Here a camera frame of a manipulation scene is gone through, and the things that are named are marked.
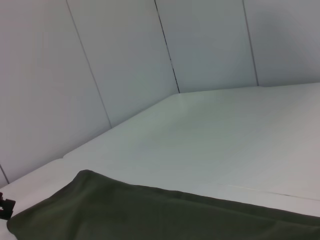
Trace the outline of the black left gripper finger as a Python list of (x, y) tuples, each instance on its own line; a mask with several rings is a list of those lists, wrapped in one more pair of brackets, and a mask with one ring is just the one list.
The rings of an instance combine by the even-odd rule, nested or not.
[(9, 220), (13, 215), (16, 201), (4, 199), (3, 193), (0, 192), (0, 219)]

